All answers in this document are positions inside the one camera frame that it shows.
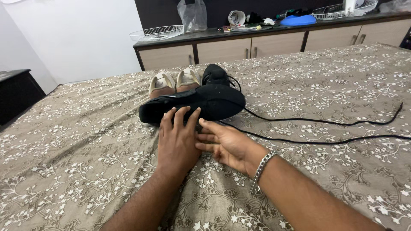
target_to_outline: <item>countertop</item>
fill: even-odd
[[[20,69],[20,70],[12,70],[12,71],[1,71],[0,72],[0,82],[4,81],[6,79],[9,79],[13,76],[16,76],[18,74],[24,73],[24,72],[30,72],[30,69]]]
[[[311,25],[302,25],[302,26],[285,26],[280,25],[273,27],[271,29],[266,30],[249,30],[249,31],[239,31],[239,32],[226,32],[224,33],[222,30],[218,31],[218,28],[209,28],[206,31],[197,32],[197,33],[189,33],[189,34],[182,34],[170,39],[160,40],[160,41],[152,41],[152,42],[137,42],[134,44],[133,48],[139,49],[143,47],[151,47],[151,46],[162,46],[168,44],[178,44],[178,43],[185,43],[185,42],[193,42],[193,41],[201,41],[201,40],[208,40],[208,39],[221,39],[229,37],[235,37],[239,35],[257,35],[260,33],[275,33],[281,32],[286,30],[294,30],[294,29],[314,29],[316,27],[325,27],[325,26],[337,26],[339,24],[354,24],[358,22],[370,21],[370,20],[379,20],[385,18],[411,18],[411,12],[406,13],[373,13],[370,12],[364,16],[359,17],[345,17],[345,18],[338,18],[334,20],[317,20],[315,24]]]

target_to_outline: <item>hand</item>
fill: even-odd
[[[268,151],[233,127],[224,127],[203,118],[202,133],[197,134],[199,141],[211,141],[216,144],[196,143],[196,148],[213,152],[215,161],[226,164],[241,173],[254,176],[262,158]]]
[[[180,177],[181,180],[201,155],[201,151],[195,147],[194,132],[201,109],[197,108],[184,126],[183,118],[189,110],[189,106],[182,107],[178,111],[173,107],[164,114],[160,123],[156,171],[161,171],[166,176]]]

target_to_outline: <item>forearm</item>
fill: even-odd
[[[183,179],[156,170],[101,230],[156,230]]]
[[[255,155],[261,161],[266,153],[259,150]],[[268,161],[259,185],[296,230],[384,230],[279,156]]]

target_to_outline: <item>silver bracelet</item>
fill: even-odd
[[[271,151],[266,156],[264,156],[264,158],[261,160],[260,165],[257,168],[256,175],[251,180],[251,189],[250,189],[251,195],[255,195],[258,191],[260,191],[260,186],[258,186],[257,183],[258,183],[258,180],[260,179],[261,173],[263,173],[264,167],[266,166],[269,159],[271,159],[273,156],[277,154],[278,153],[276,151]]]

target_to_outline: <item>blue plastic lid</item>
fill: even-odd
[[[316,21],[312,15],[295,16],[291,15],[281,20],[281,25],[309,25],[314,24]]]

